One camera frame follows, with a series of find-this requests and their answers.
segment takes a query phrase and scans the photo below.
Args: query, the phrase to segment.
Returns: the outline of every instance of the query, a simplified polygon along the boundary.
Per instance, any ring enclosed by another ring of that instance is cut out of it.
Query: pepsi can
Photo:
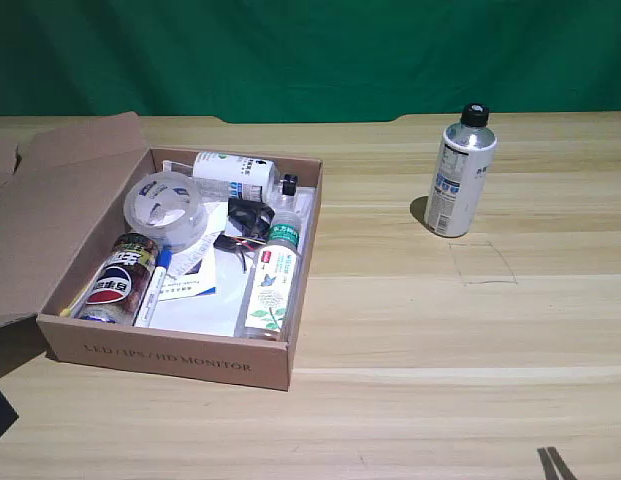
[[[158,245],[144,235],[126,233],[117,238],[77,317],[133,325],[158,254]]]

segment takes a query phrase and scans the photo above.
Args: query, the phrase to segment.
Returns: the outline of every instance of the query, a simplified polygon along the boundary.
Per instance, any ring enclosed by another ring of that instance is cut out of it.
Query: marker pen
[[[163,281],[166,278],[166,272],[168,271],[168,267],[170,266],[171,259],[172,252],[170,250],[162,250],[161,253],[159,253],[159,257],[157,258],[157,266],[155,267],[154,273],[152,274],[152,279],[150,280],[150,285],[148,285],[148,290],[146,290],[146,296],[143,298],[143,303],[139,308],[137,321],[134,324],[135,327],[150,326],[150,322],[152,321],[152,315],[154,314],[154,309],[157,306],[159,294],[161,293],[161,287],[163,285]]]

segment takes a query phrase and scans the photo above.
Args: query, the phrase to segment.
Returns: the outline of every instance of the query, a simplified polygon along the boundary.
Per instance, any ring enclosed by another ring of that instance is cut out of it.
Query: black bottle cap
[[[281,189],[281,193],[288,197],[294,197],[294,194],[297,193],[297,182],[299,181],[299,177],[296,175],[291,175],[290,173],[286,173],[283,176],[283,186]]]
[[[480,103],[469,103],[461,112],[461,123],[468,127],[485,127],[488,124],[490,109]]]

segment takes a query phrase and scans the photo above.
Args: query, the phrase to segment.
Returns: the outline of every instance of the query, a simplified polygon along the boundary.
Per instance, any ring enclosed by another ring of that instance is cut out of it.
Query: cardboard box
[[[63,362],[287,390],[319,214],[319,160],[258,154],[317,189],[293,315],[284,341],[270,342],[58,316],[127,231],[128,189],[163,160],[192,164],[196,151],[149,149],[138,117],[125,113],[35,136],[18,167],[14,153],[13,143],[0,143],[0,326],[36,315]]]

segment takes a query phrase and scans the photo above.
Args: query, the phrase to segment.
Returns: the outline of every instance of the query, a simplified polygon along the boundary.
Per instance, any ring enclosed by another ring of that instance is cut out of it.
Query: box flap
[[[121,212],[123,231],[123,192],[141,175],[145,153],[22,172],[5,185],[0,192],[0,316],[40,312],[110,208]],[[146,163],[152,168],[149,159]]]
[[[0,140],[0,173],[12,175],[17,167],[17,142]]]
[[[0,189],[12,178],[17,167],[17,142],[0,140]]]
[[[122,113],[36,135],[19,174],[147,148],[137,114]]]
[[[27,320],[34,317],[33,313],[15,313],[13,315],[0,315],[0,328],[7,327],[13,323],[20,322],[21,320]]]

